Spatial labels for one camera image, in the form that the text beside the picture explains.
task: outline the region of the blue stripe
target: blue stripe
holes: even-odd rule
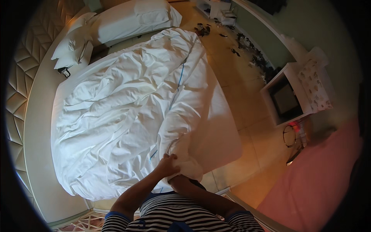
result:
[[[174,102],[174,100],[175,100],[175,96],[179,93],[179,85],[180,85],[180,81],[182,80],[183,70],[184,70],[184,63],[183,63],[182,72],[181,72],[181,74],[180,74],[180,78],[179,78],[179,82],[178,82],[177,92],[175,93],[175,95],[174,95],[174,97],[173,97],[173,100],[172,100],[171,103],[170,103],[169,110],[171,110],[171,106],[173,105],[173,102]]]
[[[150,157],[150,163],[151,163],[152,157],[156,154],[156,152],[157,152],[157,150],[155,151],[155,153],[153,153],[153,155],[151,155],[151,157]]]

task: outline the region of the padded headboard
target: padded headboard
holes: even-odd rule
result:
[[[5,111],[9,148],[24,191],[36,210],[38,207],[30,189],[23,152],[23,126],[27,101],[46,51],[82,7],[83,0],[44,1],[26,27],[11,66]]]

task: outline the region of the white duvet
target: white duvet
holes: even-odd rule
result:
[[[178,155],[181,174],[201,181],[188,155],[206,95],[206,51],[193,32],[167,29],[127,49],[64,100],[56,121],[53,162],[71,195],[118,197]],[[166,180],[153,192],[172,190]]]

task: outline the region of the pillow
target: pillow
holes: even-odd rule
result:
[[[68,51],[67,53],[65,53],[62,57],[58,59],[57,63],[54,66],[54,69],[68,68],[73,65],[78,65],[82,49],[83,46],[73,51]]]
[[[85,26],[87,22],[94,16],[96,13],[89,12],[86,14],[83,14],[82,16],[78,17],[76,21],[72,24],[71,28],[68,30],[67,34],[71,31],[75,30],[76,28]]]
[[[136,0],[134,13],[141,25],[153,25],[169,21],[170,5],[164,0]]]
[[[51,59],[55,60],[62,57],[67,52],[83,47],[85,42],[88,40],[92,40],[89,34],[89,26],[81,26],[76,28],[62,39],[55,49]]]

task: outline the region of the tv screen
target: tv screen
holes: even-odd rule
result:
[[[299,101],[286,76],[271,86],[268,92],[275,105],[278,117],[283,122],[303,114]]]

